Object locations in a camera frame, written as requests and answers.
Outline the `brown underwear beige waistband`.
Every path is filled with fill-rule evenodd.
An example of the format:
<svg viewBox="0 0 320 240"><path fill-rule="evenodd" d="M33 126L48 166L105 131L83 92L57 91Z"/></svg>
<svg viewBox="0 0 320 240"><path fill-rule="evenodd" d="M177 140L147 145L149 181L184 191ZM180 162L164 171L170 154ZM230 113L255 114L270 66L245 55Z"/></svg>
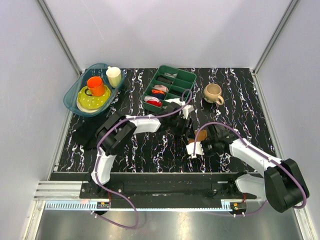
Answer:
<svg viewBox="0 0 320 240"><path fill-rule="evenodd" d="M198 142L204 141L204 140L207 139L207 137L208 137L208 133L207 133L207 131L206 131L205 129L203 129L203 130L201 130L201 131L199 132L198 137L197 137L197 141L198 141ZM194 138L188 138L188 143L189 143L189 144L190 144L190 143L193 143L194 141L195 141Z"/></svg>

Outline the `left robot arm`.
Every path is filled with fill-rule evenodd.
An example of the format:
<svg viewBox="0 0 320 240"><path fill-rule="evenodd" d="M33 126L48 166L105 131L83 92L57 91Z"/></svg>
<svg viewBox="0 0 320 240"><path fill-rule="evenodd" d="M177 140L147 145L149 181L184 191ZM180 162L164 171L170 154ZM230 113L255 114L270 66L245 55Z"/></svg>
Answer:
<svg viewBox="0 0 320 240"><path fill-rule="evenodd" d="M167 101L157 114L130 116L116 111L95 133L97 157L91 173L94 183L90 192L97 198L103 198L108 193L106 183L111 178L115 158L133 135L171 130L179 137L194 137L190 117L193 110L192 105L174 98Z"/></svg>

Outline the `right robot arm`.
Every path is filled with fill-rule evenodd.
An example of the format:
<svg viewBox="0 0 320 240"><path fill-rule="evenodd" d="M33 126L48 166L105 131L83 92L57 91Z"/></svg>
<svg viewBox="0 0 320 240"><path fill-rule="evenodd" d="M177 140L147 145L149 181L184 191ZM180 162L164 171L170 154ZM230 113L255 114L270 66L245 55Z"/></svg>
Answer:
<svg viewBox="0 0 320 240"><path fill-rule="evenodd" d="M207 131L207 138L196 141L195 153L228 153L260 174L260 177L238 174L227 185L230 197L236 199L244 193L255 195L268 201L279 213L306 206L310 192L296 161L291 158L282 160L264 152L223 123L209 122L200 129Z"/></svg>

